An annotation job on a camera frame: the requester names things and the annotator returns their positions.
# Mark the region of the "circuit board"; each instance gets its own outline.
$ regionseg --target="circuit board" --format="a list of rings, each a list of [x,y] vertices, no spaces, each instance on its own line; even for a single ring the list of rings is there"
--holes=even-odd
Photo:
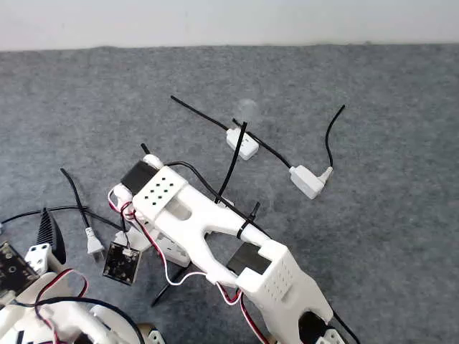
[[[8,292],[15,296],[21,294],[38,277],[8,242],[0,245],[0,298]]]
[[[132,285],[136,280],[140,258],[140,251],[111,242],[103,275],[125,285]]]

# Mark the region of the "floor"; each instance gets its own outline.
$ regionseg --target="floor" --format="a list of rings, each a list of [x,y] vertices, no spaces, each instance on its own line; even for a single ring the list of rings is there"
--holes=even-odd
[[[195,47],[0,53],[0,218],[74,204],[59,168],[84,204],[117,221],[108,190],[143,156],[193,163],[215,188],[230,164],[225,133],[180,105],[176,95],[248,129],[314,173],[335,171],[307,199],[266,150],[239,160],[225,197],[286,244],[362,343],[453,343],[459,336],[459,45]],[[259,111],[241,115],[243,99]],[[188,171],[177,171],[200,190]],[[103,277],[88,256],[77,211],[56,212],[67,261],[91,281],[89,296],[153,322],[168,344],[257,343],[238,307],[201,277],[171,288],[148,250],[138,279]],[[20,252],[39,217],[9,222],[0,240]],[[115,229],[96,220],[108,246]],[[239,243],[209,238],[228,260]],[[262,326],[260,313],[248,305]]]

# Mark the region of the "cable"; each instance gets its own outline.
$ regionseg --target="cable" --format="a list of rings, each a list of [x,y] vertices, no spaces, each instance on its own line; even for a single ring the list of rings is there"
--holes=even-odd
[[[170,285],[174,285],[174,286],[177,286],[177,285],[182,285],[183,282],[185,282],[185,280],[188,279],[188,277],[191,277],[191,276],[194,276],[196,274],[200,274],[202,276],[206,276],[207,274],[205,272],[201,272],[201,271],[195,271],[195,272],[190,272],[189,274],[186,274],[181,280],[180,282],[172,282],[170,279],[169,279],[169,273],[168,273],[168,270],[167,270],[167,259],[166,259],[166,256],[164,256],[164,253],[163,251],[161,250],[161,248],[159,247],[159,245],[156,243],[156,241],[151,237],[151,235],[149,234],[149,232],[146,230],[145,226],[142,225],[140,223],[140,221],[137,219],[137,216],[136,216],[136,211],[133,212],[133,218],[134,218],[134,221],[137,222],[137,224],[140,226],[140,228],[142,229],[142,232],[143,234],[145,234],[146,238],[148,239],[148,241],[150,242],[151,246],[153,246],[156,251],[159,253],[160,257],[161,257],[161,260],[163,262],[163,265],[164,265],[164,274],[166,275],[166,280],[167,282],[170,284]]]
[[[347,333],[351,335],[351,337],[355,340],[357,344],[360,344],[360,339],[357,337],[354,331],[351,330],[351,328],[348,325],[346,325],[346,323],[340,318],[338,313],[336,313],[336,311],[333,308],[331,309],[333,310],[333,316],[338,320],[338,323],[340,323],[341,326],[343,326],[344,330],[346,330]]]
[[[129,315],[124,313],[124,311],[122,311],[118,307],[116,307],[114,305],[111,305],[110,303],[101,301],[101,300],[91,299],[89,297],[61,296],[61,297],[51,297],[49,299],[39,301],[39,302],[37,302],[36,304],[33,304],[33,305],[24,304],[24,303],[20,303],[20,302],[16,302],[16,304],[21,305],[23,307],[35,307],[35,306],[42,306],[42,305],[53,305],[53,304],[59,303],[59,302],[92,303],[94,305],[99,305],[99,306],[108,308],[109,310],[112,310],[113,312],[116,312],[121,317],[123,317],[124,320],[126,320],[129,323],[129,325],[133,328],[133,330],[136,332],[136,335],[137,335],[139,343],[140,344],[145,344],[145,340],[143,340],[141,331],[138,329],[136,323],[129,317]]]
[[[328,159],[330,160],[330,167],[333,167],[333,157],[331,156],[330,147],[328,146],[328,135],[330,134],[330,130],[331,130],[331,127],[333,126],[333,123],[335,123],[335,120],[338,118],[338,116],[340,116],[340,114],[343,112],[345,107],[346,107],[345,105],[342,105],[339,108],[338,112],[334,115],[330,124],[328,124],[328,128],[325,134],[325,148],[327,149]]]
[[[47,283],[38,293],[37,295],[37,298],[35,299],[35,304],[34,304],[34,310],[35,310],[35,314],[37,315],[37,317],[43,321],[50,329],[51,331],[54,333],[54,340],[53,340],[53,343],[60,343],[60,339],[59,339],[59,336],[57,335],[57,332],[55,330],[55,327],[54,325],[52,324],[51,321],[49,321],[48,319],[44,319],[40,313],[39,313],[39,308],[37,306],[37,303],[40,301],[40,299],[42,298],[43,294],[50,288],[52,287],[53,285],[55,285],[57,282],[59,282],[62,278],[64,278],[65,276],[67,276],[68,274],[72,273],[72,272],[75,272],[79,275],[81,275],[85,281],[85,285],[83,286],[80,294],[78,294],[78,297],[82,297],[85,295],[85,293],[87,292],[87,289],[89,287],[89,282],[88,280],[86,279],[85,275],[83,275],[81,272],[78,272],[77,270],[74,270],[74,269],[65,269],[64,271],[60,272],[55,278],[52,279],[51,282]]]
[[[241,216],[245,221],[247,221],[249,224],[252,224],[255,228],[257,228],[259,231],[261,231],[264,235],[266,235],[268,238],[270,238],[269,234],[266,233],[260,226],[258,226],[250,217],[244,215],[238,208],[233,206],[230,202],[228,202],[226,199],[221,197],[218,192],[216,192],[209,183],[207,183],[206,179],[198,172],[198,170],[190,163],[187,163],[185,161],[172,161],[170,163],[164,164],[165,166],[184,166],[187,167],[188,169],[193,172],[196,177],[201,181],[201,183],[204,185],[204,187],[215,197],[218,198],[220,202],[222,202],[227,208],[233,210],[237,215]]]
[[[47,208],[47,210],[48,211],[80,210],[80,207],[78,207],[78,206],[53,206],[52,208]],[[16,219],[20,219],[21,217],[40,214],[42,211],[43,211],[42,209],[38,209],[38,210],[27,211],[25,213],[20,213],[20,214],[14,215],[12,217],[9,217],[8,219],[3,220],[1,222],[1,224],[6,224],[6,223],[8,223],[10,221],[13,221],[13,220],[16,220]],[[102,217],[101,215],[97,215],[96,213],[94,213],[91,210],[89,210],[89,208],[87,206],[83,207],[83,211],[87,215],[93,217],[94,219],[97,219],[97,220],[99,220],[101,222],[104,222],[105,224],[108,224],[108,225],[112,226],[113,228],[121,230],[121,227],[119,225],[115,224],[114,222],[110,221],[109,219],[106,219],[105,217]]]
[[[181,269],[177,271],[174,276],[172,276],[172,280],[177,280],[189,268],[189,266],[190,264],[188,264],[186,267],[181,267]],[[166,293],[167,289],[169,289],[170,286],[171,285],[169,283],[166,283],[164,285],[164,287],[159,291],[158,294],[156,294],[155,298],[151,302],[151,307],[154,307],[159,302],[159,300],[163,297],[163,295]]]
[[[230,296],[228,296],[228,292],[223,288],[223,286],[221,286],[220,283],[217,282],[215,285],[220,291],[220,294],[222,294],[223,300],[226,302],[227,305],[234,306],[240,301],[242,297],[242,292],[239,289],[236,290],[236,295],[233,298],[230,298]]]
[[[67,178],[67,180],[70,183],[70,187],[72,188],[73,193],[75,195],[75,200],[77,202],[78,209],[80,210],[81,217],[83,219],[83,222],[85,223],[85,228],[90,227],[89,221],[87,220],[87,217],[86,217],[86,214],[82,209],[83,205],[81,204],[80,196],[78,195],[78,191],[77,191],[77,187],[75,186],[75,183],[73,182],[72,178],[70,177],[70,175],[67,173],[67,171],[64,168],[61,167],[60,171],[62,172],[62,174],[65,176],[65,178]]]
[[[146,146],[145,143],[141,143],[141,148],[143,149],[143,152],[144,152],[145,154],[151,154],[151,153],[150,153],[150,150],[148,149],[148,147]]]
[[[48,211],[59,211],[59,210],[80,210],[80,207],[78,206],[54,206],[52,208],[47,208]],[[84,206],[83,207],[83,210],[84,211],[87,211],[87,207]],[[9,217],[8,219],[6,220],[3,220],[1,222],[1,224],[6,224],[10,221],[13,221],[13,220],[16,220],[16,219],[19,219],[21,217],[25,217],[25,216],[30,216],[30,215],[35,215],[35,214],[40,214],[42,213],[43,209],[38,209],[38,210],[32,210],[32,211],[27,211],[25,213],[20,213],[20,214],[17,214],[17,215],[14,215],[12,217]]]
[[[232,119],[232,122],[234,124],[236,124],[238,127],[241,126],[241,124],[235,119],[233,118]],[[292,165],[288,162],[288,160],[286,158],[284,158],[284,156],[282,154],[280,154],[279,152],[276,151],[276,149],[274,149],[273,147],[271,147],[270,145],[268,145],[265,141],[263,141],[261,138],[257,137],[254,133],[252,133],[251,131],[247,131],[247,134],[253,138],[255,141],[258,142],[259,145],[261,145],[264,149],[268,150],[270,153],[272,153],[274,156],[276,156],[280,161],[282,161],[284,163],[284,165],[286,165],[288,168],[292,167]]]
[[[229,165],[227,175],[224,177],[223,184],[218,191],[218,194],[221,196],[223,191],[227,188],[228,182],[230,181],[233,170],[235,169],[237,157],[239,155],[239,150],[241,149],[242,139],[244,138],[245,129],[247,127],[247,122],[244,122],[241,127],[241,132],[239,138],[237,139],[237,145],[234,154],[232,155],[231,164]],[[215,203],[218,203],[218,198],[215,197]]]
[[[181,101],[179,98],[177,97],[174,97],[173,95],[171,96],[171,99],[174,101],[174,102],[177,102],[178,104],[180,104],[181,106],[184,106],[185,108],[187,108],[188,110],[190,111],[193,111],[194,113],[196,113],[197,115],[205,118],[206,120],[209,120],[210,122],[218,125],[221,129],[223,129],[224,131],[227,131],[228,130],[228,127],[226,125],[224,125],[223,123],[219,122],[218,120],[215,120],[214,118],[211,118],[209,117],[208,115],[205,115],[204,113],[202,113],[201,111],[195,109],[194,107],[192,107],[191,105],[188,105],[186,104],[185,102]]]
[[[257,336],[258,340],[259,340],[262,344],[270,344],[270,343],[268,342],[268,339],[266,339],[266,337],[261,333],[261,331],[258,330],[258,327],[256,326],[256,324],[254,323],[254,321],[253,321],[252,318],[250,317],[249,312],[248,312],[247,309],[245,308],[245,305],[244,305],[244,294],[241,294],[240,305],[241,305],[242,315],[244,315],[245,321],[247,321],[247,324],[249,324],[250,328],[252,329],[252,331],[254,332],[254,334]]]

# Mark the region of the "white connector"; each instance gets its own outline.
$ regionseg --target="white connector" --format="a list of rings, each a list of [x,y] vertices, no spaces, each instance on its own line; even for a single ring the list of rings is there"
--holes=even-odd
[[[320,194],[332,171],[333,168],[328,167],[322,175],[317,177],[303,165],[290,167],[289,170],[291,181],[310,199]]]
[[[227,130],[227,143],[235,151],[237,146],[237,141],[239,140],[239,135],[241,133],[240,128],[228,129]],[[258,152],[260,145],[251,138],[247,133],[244,133],[242,138],[241,147],[239,150],[239,156],[244,160],[249,160]]]
[[[88,227],[85,229],[87,236],[87,253],[92,254],[93,257],[97,260],[98,256],[103,257],[103,252],[105,247],[100,243],[100,240],[96,237],[93,228]]]

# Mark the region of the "black wire end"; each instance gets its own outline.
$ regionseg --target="black wire end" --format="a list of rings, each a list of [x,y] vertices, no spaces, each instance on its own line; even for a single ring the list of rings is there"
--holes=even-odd
[[[150,150],[148,149],[145,143],[141,143],[141,148],[143,149],[145,154],[151,154]]]

